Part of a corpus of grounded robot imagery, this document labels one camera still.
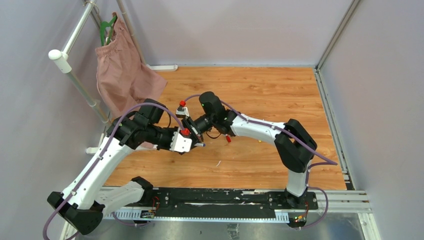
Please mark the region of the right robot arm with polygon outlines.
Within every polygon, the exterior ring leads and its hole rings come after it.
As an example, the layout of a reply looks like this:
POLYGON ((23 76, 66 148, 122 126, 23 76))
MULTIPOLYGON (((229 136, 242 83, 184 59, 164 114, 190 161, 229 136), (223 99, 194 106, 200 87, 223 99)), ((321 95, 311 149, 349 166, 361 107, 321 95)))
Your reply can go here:
POLYGON ((308 168, 318 145, 298 120, 271 122, 249 117, 220 100, 212 91, 199 94, 198 100, 204 115, 196 120, 190 119, 186 100, 180 101, 176 109, 176 115, 186 121, 196 137, 201 138, 215 128, 228 137, 248 137, 275 146, 288 170, 284 189, 286 204, 292 209, 306 204, 308 168))

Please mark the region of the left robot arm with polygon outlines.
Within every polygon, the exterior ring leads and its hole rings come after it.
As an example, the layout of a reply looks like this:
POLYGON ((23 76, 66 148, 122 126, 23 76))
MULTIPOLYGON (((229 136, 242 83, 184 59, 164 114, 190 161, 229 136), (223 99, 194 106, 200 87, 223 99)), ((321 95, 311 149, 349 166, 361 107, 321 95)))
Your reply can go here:
POLYGON ((44 225, 43 238, 48 238, 48 226, 56 215, 77 233, 88 235, 105 216, 128 204, 149 206, 153 201, 153 185, 140 176, 105 194, 100 190, 118 164, 142 143, 176 151, 177 139, 186 131, 182 121, 155 100, 148 98, 130 107, 112 122, 97 152, 69 186, 48 196, 47 202, 54 212, 44 225))

